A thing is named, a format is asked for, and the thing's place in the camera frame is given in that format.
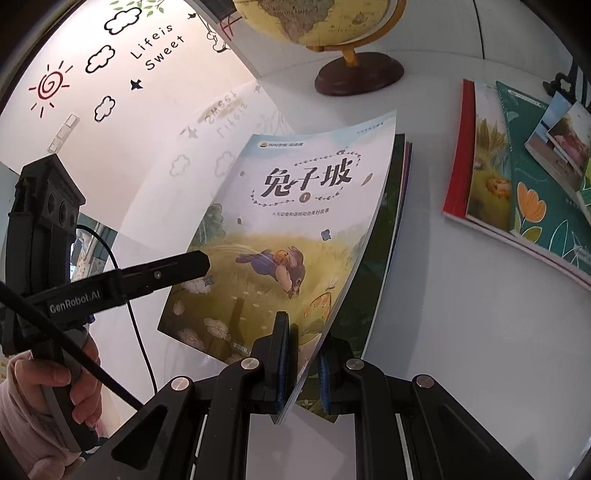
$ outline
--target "pink sleeve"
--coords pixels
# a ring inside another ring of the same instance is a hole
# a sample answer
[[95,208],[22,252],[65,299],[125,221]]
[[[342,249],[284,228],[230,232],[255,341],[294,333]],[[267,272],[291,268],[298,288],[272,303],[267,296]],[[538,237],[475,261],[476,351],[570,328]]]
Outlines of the pink sleeve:
[[30,356],[30,352],[24,352],[8,362],[7,379],[0,384],[0,432],[29,477],[37,477],[43,469],[55,472],[43,478],[59,480],[70,465],[78,463],[79,454],[64,447],[53,418],[33,410],[21,396],[14,364]]

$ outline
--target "sun drawing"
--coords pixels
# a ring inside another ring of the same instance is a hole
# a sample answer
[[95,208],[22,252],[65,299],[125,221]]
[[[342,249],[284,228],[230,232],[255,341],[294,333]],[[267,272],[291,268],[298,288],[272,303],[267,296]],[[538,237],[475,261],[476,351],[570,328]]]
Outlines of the sun drawing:
[[47,73],[41,78],[41,80],[39,80],[39,85],[29,88],[30,92],[35,90],[37,93],[38,101],[31,107],[31,111],[33,111],[37,105],[40,105],[41,112],[39,113],[39,118],[43,118],[43,112],[46,107],[45,103],[48,103],[51,108],[55,108],[56,106],[53,102],[48,102],[48,100],[60,89],[70,87],[70,85],[64,84],[64,75],[74,67],[71,65],[64,73],[62,73],[61,68],[63,66],[64,61],[62,60],[57,70],[50,72],[49,64],[47,64]]

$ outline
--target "cartoon rabbit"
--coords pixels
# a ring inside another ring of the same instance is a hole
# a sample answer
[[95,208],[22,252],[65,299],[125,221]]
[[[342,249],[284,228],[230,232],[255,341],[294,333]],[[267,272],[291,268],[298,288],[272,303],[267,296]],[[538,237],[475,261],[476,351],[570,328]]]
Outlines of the cartoon rabbit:
[[237,263],[250,263],[259,275],[270,275],[289,298],[300,294],[300,286],[306,276],[304,255],[296,247],[279,250],[274,254],[267,249],[259,254],[241,254]]

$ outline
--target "flower illustration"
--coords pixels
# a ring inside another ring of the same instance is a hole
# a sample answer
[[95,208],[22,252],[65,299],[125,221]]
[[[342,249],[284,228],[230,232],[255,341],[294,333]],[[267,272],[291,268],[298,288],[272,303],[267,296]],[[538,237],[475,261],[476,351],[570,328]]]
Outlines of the flower illustration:
[[242,360],[242,356],[239,355],[238,353],[233,353],[227,360],[226,363],[228,365],[232,365],[235,364],[236,362],[239,362],[240,360]]
[[189,280],[183,283],[183,288],[188,290],[191,293],[198,294],[207,294],[211,293],[212,286],[208,283],[207,279],[205,278],[195,278],[194,280]]
[[546,202],[540,200],[535,190],[528,190],[523,182],[517,184],[517,203],[523,217],[532,223],[539,223],[546,215]]
[[228,326],[225,323],[220,322],[220,320],[203,319],[203,323],[207,326],[207,331],[214,337],[221,338],[227,342],[232,339],[228,333]]
[[199,335],[190,328],[184,328],[178,332],[178,339],[185,345],[192,346],[202,352],[205,350],[205,344],[199,339]]
[[174,306],[173,306],[173,313],[176,316],[182,315],[184,313],[184,303],[180,300],[177,300],[176,302],[174,302]]

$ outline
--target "book cover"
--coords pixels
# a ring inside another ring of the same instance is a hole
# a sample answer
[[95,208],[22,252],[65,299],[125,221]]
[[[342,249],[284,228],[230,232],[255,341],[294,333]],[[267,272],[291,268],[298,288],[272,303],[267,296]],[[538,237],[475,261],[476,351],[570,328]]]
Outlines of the book cover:
[[494,228],[484,222],[475,222],[466,217],[468,205],[470,179],[472,176],[472,161],[475,145],[475,97],[473,82],[464,80],[464,95],[462,101],[462,114],[460,117],[460,131],[458,134],[456,155],[453,162],[452,176],[447,189],[446,201],[443,207],[443,215],[464,226],[477,230],[485,235],[492,236],[503,243],[517,248],[522,252],[542,260],[544,263],[560,270],[566,276],[580,284],[582,287],[591,290],[591,284],[585,282],[584,278],[575,275],[563,264],[563,260],[556,255],[548,255],[544,249],[537,247],[531,242],[520,243],[516,237],[509,232]]
[[574,168],[580,183],[591,151],[591,113],[581,102],[576,102],[548,130],[548,139]]
[[462,84],[462,113],[457,136],[456,154],[453,160],[452,176],[443,205],[443,213],[464,219],[470,196],[470,180],[474,161],[476,136],[475,85],[471,80]]
[[[396,135],[384,196],[367,249],[330,328],[333,336],[350,343],[353,354],[358,358],[362,358],[365,353],[388,275],[404,205],[409,167],[410,144],[405,143],[404,135]],[[337,416],[328,415],[323,410],[316,364],[310,368],[297,404],[326,420],[334,422],[337,419]]]
[[525,148],[548,106],[501,82],[497,87],[511,151],[511,232],[540,254],[558,256],[566,268],[588,283],[591,228],[577,204]]
[[556,92],[525,147],[544,170],[574,200],[576,198],[575,191],[581,183],[581,176],[548,136],[548,131],[558,123],[570,108],[570,102],[560,92]]
[[286,311],[301,378],[364,252],[395,123],[393,113],[318,135],[253,135],[189,245],[209,256],[209,275],[171,289],[158,329],[232,363]]
[[475,82],[476,138],[466,216],[509,231],[511,164],[503,109],[496,86]]
[[587,222],[591,225],[591,156],[587,159],[587,167],[585,168],[581,188],[577,192],[577,200]]

